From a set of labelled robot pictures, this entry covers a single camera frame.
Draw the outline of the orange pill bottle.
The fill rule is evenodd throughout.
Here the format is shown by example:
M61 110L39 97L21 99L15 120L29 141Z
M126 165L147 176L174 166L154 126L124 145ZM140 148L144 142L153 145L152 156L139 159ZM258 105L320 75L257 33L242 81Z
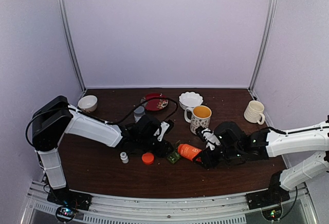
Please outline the orange pill bottle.
M196 158L198 156L198 154L200 154L202 152L201 149L196 148L196 147L186 144L186 143L180 144L178 146L177 151L182 157L184 157L190 161L195 161L194 158Z

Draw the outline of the green pill organizer box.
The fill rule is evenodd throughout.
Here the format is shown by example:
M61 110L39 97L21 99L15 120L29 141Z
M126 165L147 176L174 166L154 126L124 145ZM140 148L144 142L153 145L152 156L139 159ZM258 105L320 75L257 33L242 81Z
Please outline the green pill organizer box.
M171 163L171 164L175 164L180 158L180 154L178 152L178 147L180 145L180 140L178 140L176 143L175 143L175 149L172 153L170 153L168 156L167 156L167 160Z

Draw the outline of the orange bottle cap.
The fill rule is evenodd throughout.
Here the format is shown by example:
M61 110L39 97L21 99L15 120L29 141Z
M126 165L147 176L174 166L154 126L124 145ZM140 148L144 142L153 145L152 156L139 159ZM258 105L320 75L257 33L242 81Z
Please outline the orange bottle cap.
M155 157L152 153L147 152L142 155L141 159L144 164L151 165L154 163Z

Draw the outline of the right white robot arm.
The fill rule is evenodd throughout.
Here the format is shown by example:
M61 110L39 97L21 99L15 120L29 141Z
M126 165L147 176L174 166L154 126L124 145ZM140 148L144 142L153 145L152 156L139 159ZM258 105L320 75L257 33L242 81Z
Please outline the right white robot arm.
M223 122L214 130L196 129L206 148L192 157L192 161L209 169L220 162L245 162L267 160L277 156L314 152L299 164L283 170L274 178L273 185L264 192L268 204L276 203L283 190L295 186L328 171L328 121L308 127L279 130L265 127L252 134L244 133L235 122Z

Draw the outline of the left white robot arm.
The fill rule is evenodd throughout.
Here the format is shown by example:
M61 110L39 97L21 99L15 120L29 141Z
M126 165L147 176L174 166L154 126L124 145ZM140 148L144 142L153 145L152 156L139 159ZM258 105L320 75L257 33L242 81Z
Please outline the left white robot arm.
M124 152L140 150L156 157L166 157L173 145L164 139L174 126L171 120L159 121L152 115L143 115L136 123L122 125L122 121L106 121L84 112L68 103L65 96L57 96L33 114L25 131L45 172L50 191L62 205L74 201L69 190L58 147L65 134L77 135Z

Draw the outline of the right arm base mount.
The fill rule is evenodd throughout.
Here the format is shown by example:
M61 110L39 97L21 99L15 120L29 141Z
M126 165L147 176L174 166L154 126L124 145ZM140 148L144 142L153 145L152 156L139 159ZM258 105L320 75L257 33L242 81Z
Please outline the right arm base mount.
M263 190L246 194L247 204L250 210L264 208L290 200L289 192L283 189Z

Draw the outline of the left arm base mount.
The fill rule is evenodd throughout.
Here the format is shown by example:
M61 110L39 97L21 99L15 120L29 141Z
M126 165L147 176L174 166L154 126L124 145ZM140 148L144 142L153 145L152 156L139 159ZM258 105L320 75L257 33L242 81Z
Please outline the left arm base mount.
M47 201L72 209L88 211L92 202L92 195L71 191L69 188L58 190L51 188Z

